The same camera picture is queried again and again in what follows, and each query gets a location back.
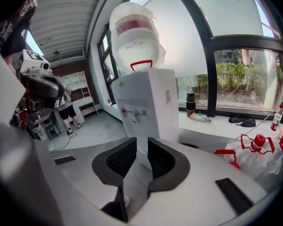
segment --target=black bottle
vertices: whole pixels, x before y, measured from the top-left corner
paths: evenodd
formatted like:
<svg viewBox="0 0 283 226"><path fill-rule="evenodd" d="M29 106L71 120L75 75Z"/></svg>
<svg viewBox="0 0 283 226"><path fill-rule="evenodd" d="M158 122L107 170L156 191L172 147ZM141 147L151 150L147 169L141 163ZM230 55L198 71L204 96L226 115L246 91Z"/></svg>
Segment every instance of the black bottle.
<svg viewBox="0 0 283 226"><path fill-rule="evenodd" d="M190 117L190 115L196 110L195 95L192 86L187 87L186 109L187 109L187 117Z"/></svg>

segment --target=cable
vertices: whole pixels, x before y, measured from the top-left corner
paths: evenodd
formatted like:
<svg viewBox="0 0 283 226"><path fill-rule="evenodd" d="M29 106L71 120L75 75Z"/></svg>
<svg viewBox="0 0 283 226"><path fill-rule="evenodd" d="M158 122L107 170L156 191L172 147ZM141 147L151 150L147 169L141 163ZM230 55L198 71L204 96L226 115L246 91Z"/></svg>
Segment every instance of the cable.
<svg viewBox="0 0 283 226"><path fill-rule="evenodd" d="M254 129L256 129L259 125L261 125L264 121L266 121L266 120L268 119L268 117L269 117L272 113L274 113L274 112L279 108L279 106L280 106L282 103L283 103L283 99L281 100L281 102L274 108L274 110L273 110L263 121L261 121L257 126L255 126L253 129L251 129L250 131L248 131L248 132L246 132L246 133L244 133L244 134L246 135L246 134L250 133L251 131L253 131Z"/></svg>
<svg viewBox="0 0 283 226"><path fill-rule="evenodd" d="M69 135L68 135L69 140L68 140L67 144L66 144L64 147L61 147L61 148L58 148L58 149L54 149L54 151L64 149L66 146L68 146L68 144L69 144L70 140L71 140L71 139L73 139L73 138L75 138L76 136L77 136L77 134L73 134L72 136L69 136Z"/></svg>

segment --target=black window frame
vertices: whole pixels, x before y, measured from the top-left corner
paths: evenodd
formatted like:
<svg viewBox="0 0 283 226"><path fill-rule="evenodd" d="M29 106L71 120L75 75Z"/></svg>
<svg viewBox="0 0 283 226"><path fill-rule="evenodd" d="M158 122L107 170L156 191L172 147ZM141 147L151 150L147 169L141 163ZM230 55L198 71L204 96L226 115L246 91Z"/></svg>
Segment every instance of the black window frame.
<svg viewBox="0 0 283 226"><path fill-rule="evenodd" d="M107 37L107 42L108 42L108 49L104 49L104 38L105 36ZM100 38L100 42L98 43L98 52L99 52L99 56L100 56L100 65L102 68L102 72L104 74L104 66L105 65L105 59L108 57L108 55L110 54L110 59L111 59L111 63L112 63L112 68L113 68L113 73L114 73L114 78L111 80L106 80L105 78L105 83L106 83L106 87L107 87L107 91L110 97L110 102L115 102L114 96L113 96L113 92L112 92L112 88L111 88L111 84L113 81L118 79L118 73L117 73L117 67L116 67L116 63L115 60L112 56L112 49L111 49L111 32L109 29L109 24L105 25L105 29L104 32Z"/></svg>
<svg viewBox="0 0 283 226"><path fill-rule="evenodd" d="M215 115L222 116L233 116L236 114L243 114L244 116L262 120L266 118L269 112L260 112L252 110L243 110L243 109L229 109L229 108L220 108L216 106L217 102L217 72L216 72L216 62L214 57L214 52L217 50L226 50L226 49L254 49L254 50L268 50L279 53L280 61L280 79L283 80L283 19L279 14L276 7L273 6L270 0L257 0L259 5L264 9L266 16L271 24L271 27L277 30L281 36L275 36L275 38L261 36L261 35L222 35L222 36L213 36L212 31L209 27L209 24L205 18L205 15L201 11L200 7L195 0L181 0L183 5L186 7L189 12L192 20L195 23L196 29L199 33L200 40L204 49L205 58L207 62L208 70L208 106L196 106L196 111L206 113L209 117L214 117ZM103 40L104 36L107 35L108 41L108 50L111 58L111 63L113 71L115 73L115 79L118 78L116 63L114 61L112 50L111 50L111 36L108 36L110 33L109 27L105 28L105 32L101 38ZM185 111L185 105L179 104L179 110ZM268 117L267 120L272 120L273 114Z"/></svg>

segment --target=brick wall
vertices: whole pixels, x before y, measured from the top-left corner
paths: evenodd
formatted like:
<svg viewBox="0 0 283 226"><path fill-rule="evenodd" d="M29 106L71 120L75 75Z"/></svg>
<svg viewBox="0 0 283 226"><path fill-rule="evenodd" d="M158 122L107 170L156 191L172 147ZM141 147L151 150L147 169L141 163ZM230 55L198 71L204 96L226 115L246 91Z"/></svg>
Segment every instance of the brick wall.
<svg viewBox="0 0 283 226"><path fill-rule="evenodd" d="M66 65L60 65L58 67L54 67L52 68L52 72L54 75L56 76L66 76L72 73L78 73L84 71L85 72L85 76L86 76L86 80L87 80L87 84L88 84L88 88L90 91L90 94L94 100L94 103L97 105L99 104L99 99L98 99L98 95L96 94L94 85L93 85L93 81L92 81L92 77L90 74L90 70L88 67L88 62L87 60L81 60L81 61L77 61L77 62L72 62L72 63L68 63ZM79 98L77 97L77 94L74 92L74 94L71 97L75 97L72 98L73 101L77 100Z"/></svg>

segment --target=red bottle cap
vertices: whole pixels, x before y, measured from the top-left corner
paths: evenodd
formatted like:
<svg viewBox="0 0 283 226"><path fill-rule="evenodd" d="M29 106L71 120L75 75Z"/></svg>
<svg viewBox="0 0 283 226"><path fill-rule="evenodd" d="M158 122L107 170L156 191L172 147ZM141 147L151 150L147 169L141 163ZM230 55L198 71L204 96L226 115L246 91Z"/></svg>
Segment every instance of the red bottle cap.
<svg viewBox="0 0 283 226"><path fill-rule="evenodd" d="M261 134L257 134L255 139L254 139L254 142L257 146L262 147L265 143L265 137Z"/></svg>

